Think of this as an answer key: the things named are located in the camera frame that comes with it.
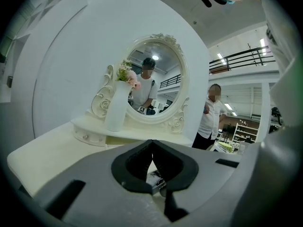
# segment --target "black rubber part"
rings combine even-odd
[[[152,153],[153,161],[167,184],[167,191],[186,189],[196,178],[199,166],[193,158],[158,140],[153,141]]]
[[[166,182],[164,214],[176,221],[188,213],[176,206],[172,193],[188,188],[194,181],[199,171],[194,159],[158,140],[148,140],[116,157],[111,166],[112,174],[128,191],[152,194],[152,186],[146,183],[152,160]]]
[[[221,164],[221,165],[225,165],[225,166],[231,166],[231,167],[234,167],[234,168],[237,168],[237,166],[239,164],[238,162],[224,160],[224,159],[218,159],[218,160],[216,160],[216,163]]]
[[[152,140],[117,156],[111,166],[113,177],[130,192],[152,194],[152,186],[146,183],[148,168],[152,161]]]
[[[46,212],[58,219],[62,219],[65,212],[69,209],[72,202],[77,198],[79,193],[85,186],[85,182],[74,180],[66,186],[66,188],[58,194],[53,202],[46,207]]]

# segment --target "white vanity table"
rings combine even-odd
[[[179,60],[181,83],[176,100],[166,111],[156,115],[142,115],[127,105],[122,130],[109,131],[105,127],[105,118],[116,90],[117,69],[124,58],[148,43],[171,49]],[[191,147],[193,142],[182,134],[184,109],[189,99],[189,75],[185,57],[176,39],[163,34],[139,38],[128,47],[121,61],[108,66],[103,87],[94,97],[91,109],[83,116],[49,131],[8,156],[9,168],[31,196],[66,168],[96,152],[150,139]],[[155,170],[156,166],[152,162],[148,173]]]

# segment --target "mirror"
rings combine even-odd
[[[167,110],[181,85],[182,67],[175,52],[165,44],[150,42],[136,48],[127,59],[141,84],[129,94],[129,105],[144,115]]]

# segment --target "gray plastic part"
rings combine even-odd
[[[150,194],[129,192],[112,176],[113,160],[141,143],[143,141],[81,159],[49,181],[34,201],[46,208],[70,182],[81,180],[86,185],[62,218],[68,224],[158,227],[170,223]]]
[[[144,141],[87,156],[48,182],[34,197],[47,208],[59,193],[73,180],[86,183],[62,221],[75,226],[163,226],[170,223],[152,200],[144,193],[129,192],[113,177],[114,159]],[[179,152],[192,157],[199,164],[199,172],[187,189],[175,192],[176,205],[192,212],[229,179],[235,168],[215,163],[218,159],[239,162],[241,156],[204,151],[161,141]]]
[[[199,165],[199,172],[192,184],[185,190],[174,192],[173,197],[178,208],[192,212],[217,193],[235,171],[234,167],[216,163],[218,159],[240,162],[241,156],[196,148],[185,148],[165,142],[179,152],[193,158]]]
[[[86,185],[62,218],[73,226],[252,226],[275,210],[296,180],[303,155],[297,136],[302,130],[283,127],[264,142],[249,145],[243,156],[162,141],[199,166],[192,184],[173,192],[176,207],[188,212],[173,223],[151,195],[129,192],[112,176],[114,159],[143,141],[83,158],[48,182],[34,200],[46,208],[71,181],[81,180]],[[218,159],[240,163],[234,168],[216,163]]]

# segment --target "ceiling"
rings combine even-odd
[[[268,45],[266,41],[266,30],[267,26],[261,26],[228,38],[208,48],[210,57],[209,61],[219,59],[217,55],[218,53],[220,53],[224,57],[245,50],[249,50],[250,48],[254,49],[257,47],[261,47],[260,39],[263,38],[265,38],[265,45]]]
[[[209,48],[219,42],[265,25],[265,14],[258,0],[220,5],[211,0],[207,8],[201,0],[161,0],[178,12]]]
[[[152,58],[153,55],[158,56],[156,60],[156,70],[163,73],[174,69],[180,65],[177,55],[168,46],[161,43],[147,43],[139,48],[136,48],[131,55],[129,60],[135,65],[141,65],[141,62],[145,58]]]
[[[228,103],[239,116],[252,117],[261,115],[262,88],[261,84],[242,84],[224,86],[221,90],[221,102]]]
[[[158,95],[160,95],[161,97],[170,100],[170,101],[175,101],[177,95],[178,95],[178,91],[177,92],[169,92],[169,93],[161,93],[159,92]]]

